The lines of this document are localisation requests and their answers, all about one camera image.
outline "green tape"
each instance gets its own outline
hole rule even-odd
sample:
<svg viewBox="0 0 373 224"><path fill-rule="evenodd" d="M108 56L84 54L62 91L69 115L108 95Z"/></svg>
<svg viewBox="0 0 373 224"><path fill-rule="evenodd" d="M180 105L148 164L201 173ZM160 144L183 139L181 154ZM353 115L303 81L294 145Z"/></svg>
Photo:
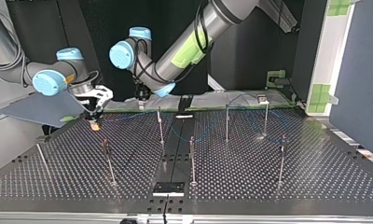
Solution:
<svg viewBox="0 0 373 224"><path fill-rule="evenodd" d="M330 85L314 84L312 86L309 113L324 113L326 105L329 103Z"/></svg>
<svg viewBox="0 0 373 224"><path fill-rule="evenodd" d="M327 16L347 15L351 3L351 0L331 0Z"/></svg>
<svg viewBox="0 0 373 224"><path fill-rule="evenodd" d="M75 120L75 119L78 119L79 116L76 116L76 117L72 117L72 116L68 116L68 117L64 117L61 119L61 122L70 122L71 120Z"/></svg>
<svg viewBox="0 0 373 224"><path fill-rule="evenodd" d="M206 41L204 38L204 32L198 31L199 40L202 46L206 47ZM179 68L186 68L191 63L197 64L204 58L205 54L201 52L198 42L196 41L195 32L189 36L183 46L177 51L177 53L172 58L172 64Z"/></svg>

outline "cable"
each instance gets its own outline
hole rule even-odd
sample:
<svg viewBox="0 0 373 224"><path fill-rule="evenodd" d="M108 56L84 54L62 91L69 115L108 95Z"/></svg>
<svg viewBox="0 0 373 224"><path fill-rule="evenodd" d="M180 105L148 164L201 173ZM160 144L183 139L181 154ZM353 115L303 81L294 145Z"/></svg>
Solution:
<svg viewBox="0 0 373 224"><path fill-rule="evenodd" d="M114 122L114 121L120 121L120 120L125 120L125 119L134 119L136 117L140 117L142 115L151 114L151 113L156 113L156 111L148 111L148 112L139 113L139 114L135 114L135 115L125 117L125 118L120 118L120 119L105 119L104 122Z"/></svg>
<svg viewBox="0 0 373 224"><path fill-rule="evenodd" d="M163 209L163 224L167 224L167 217L166 217L166 210L167 210L167 203L169 201L169 195L167 195L166 198L166 203L164 204L164 209Z"/></svg>
<svg viewBox="0 0 373 224"><path fill-rule="evenodd" d="M298 100L303 104L303 106L306 108L306 104L303 102L302 98L300 98L299 94L297 94L297 91L294 88L294 85L292 84L291 78L288 78L289 84L291 86L292 91L297 96Z"/></svg>
<svg viewBox="0 0 373 224"><path fill-rule="evenodd" d="M207 54L208 52L210 52L213 49L213 43L209 43L207 27L206 27L206 24L205 24L205 21L204 21L204 7L202 6L203 1L204 0L201 0L200 3L199 3L193 28L194 28L194 32L195 32L196 42L198 43L200 51L204 54ZM201 29L203 30L203 34L204 34L205 47L203 47L203 45L200 42L199 22L201 24Z"/></svg>
<svg viewBox="0 0 373 224"><path fill-rule="evenodd" d="M285 120L280 116L280 115L278 115L277 113L275 113L274 111L270 111L270 113L272 114L272 115L274 115L281 123L282 123L282 125L284 126L284 128L285 128L285 132L286 132L286 135L288 136L288 134L289 134L289 130L288 130L288 125L286 124L286 122L285 122ZM258 125L257 125L257 122L256 122L256 118L255 118L255 116L252 114L252 113L249 113L248 114L248 116L250 117L250 118L252 118L252 121L253 121L253 125L252 125L252 127L253 127L253 129L254 129L254 131L256 132L256 133L261 133L262 134L262 132L261 131L259 131L258 129L256 129L255 127L258 127ZM270 142L272 142L272 143L281 143L282 142L282 139L274 139L274 138L271 138L269 135L266 135L266 136L264 136L265 137L265 139L266 140L268 140L268 141L270 141Z"/></svg>
<svg viewBox="0 0 373 224"><path fill-rule="evenodd" d="M281 20L282 20L282 14L283 14L283 4L284 4L284 0L282 0L281 4L280 4L280 9L279 9L279 19L277 21L277 25L279 26L279 30L278 30L278 40L279 40L279 50L281 50L281 46L282 46L282 43L281 43ZM300 100L300 102L303 104L303 106L306 108L306 105L305 103L302 101L302 98L300 98L299 94L297 94L297 91L295 90L294 88L294 85L292 84L292 81L291 81L291 78L287 78L288 81L289 81L289 84L292 88L292 92L297 96L297 98Z"/></svg>
<svg viewBox="0 0 373 224"><path fill-rule="evenodd" d="M153 76L151 76L151 74L149 74L146 69L151 66L154 62L151 61L149 64L147 64L146 66L143 66L140 62L140 58L138 57L138 53L140 52L140 46L139 46L139 43L140 42L145 42L145 40L143 39L138 39L137 41L134 40L133 38L131 38L132 41L134 41L134 51L137 52L137 56L135 57L135 60L136 60L136 63L141 67L142 71L137 75L135 76L135 78L137 79L140 79L140 76L142 76L143 74L146 74L147 76L149 76L151 79L157 81L158 83L162 83L162 84L169 84L171 82L167 81L166 79L162 78L159 74L156 74L160 79L157 79ZM134 69L133 69L133 73L134 75L137 73L137 66L134 66Z"/></svg>
<svg viewBox="0 0 373 224"><path fill-rule="evenodd" d="M234 101L236 101L237 99L239 99L240 97L242 97L242 96L244 96L244 95L249 95L249 96L251 96L251 97L253 97L253 98L256 98L256 95L253 95L253 94L251 94L251 93L242 93L242 94L238 95L236 98L234 98L233 100L231 100L231 101L229 102L229 106L231 106L231 105L233 104Z"/></svg>

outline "metal plate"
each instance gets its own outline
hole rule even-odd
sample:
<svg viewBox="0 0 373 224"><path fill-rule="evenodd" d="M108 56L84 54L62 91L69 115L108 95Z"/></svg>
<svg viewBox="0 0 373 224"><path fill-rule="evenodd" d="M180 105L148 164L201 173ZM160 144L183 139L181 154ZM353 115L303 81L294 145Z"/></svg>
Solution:
<svg viewBox="0 0 373 224"><path fill-rule="evenodd" d="M173 116L163 114L165 136ZM113 150L116 185L104 160L101 143L105 138ZM0 178L0 200L143 202L152 194L152 179L163 154L156 113L133 118L131 114L105 115L99 132L81 120L42 148L48 169L37 152L17 163Z"/></svg>
<svg viewBox="0 0 373 224"><path fill-rule="evenodd" d="M228 143L225 111L197 112L195 120L184 122L164 114L168 160L156 114L107 115L97 133L80 121L44 147L50 176L34 150L0 171L0 211L373 217L372 162L294 109L271 110L268 136L262 138L264 114L230 111ZM279 185L283 134L289 148ZM191 166L176 160L188 156L191 135L195 187L188 183ZM116 186L103 159L104 138L115 150ZM185 182L185 197L153 198L163 180Z"/></svg>
<svg viewBox="0 0 373 224"><path fill-rule="evenodd" d="M263 138L264 110L229 113L228 143L225 111L196 115L198 186L189 188L188 212L373 215L373 163L320 122L293 109L271 110ZM289 147L280 185L283 134Z"/></svg>

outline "white wall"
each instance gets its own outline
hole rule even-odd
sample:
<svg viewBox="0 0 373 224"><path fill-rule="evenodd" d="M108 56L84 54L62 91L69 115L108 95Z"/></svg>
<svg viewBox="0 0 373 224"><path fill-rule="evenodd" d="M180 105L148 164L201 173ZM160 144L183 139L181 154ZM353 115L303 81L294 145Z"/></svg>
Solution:
<svg viewBox="0 0 373 224"><path fill-rule="evenodd" d="M0 119L0 168L35 144L39 125L19 119Z"/></svg>
<svg viewBox="0 0 373 224"><path fill-rule="evenodd" d="M331 95L335 93L353 12L354 5L350 6L347 15L328 17L325 13L323 31L311 78L308 105L310 104L311 91L314 84L330 85L329 93ZM329 116L331 107L332 105L328 104L324 113L309 113L309 109L306 112L310 116Z"/></svg>

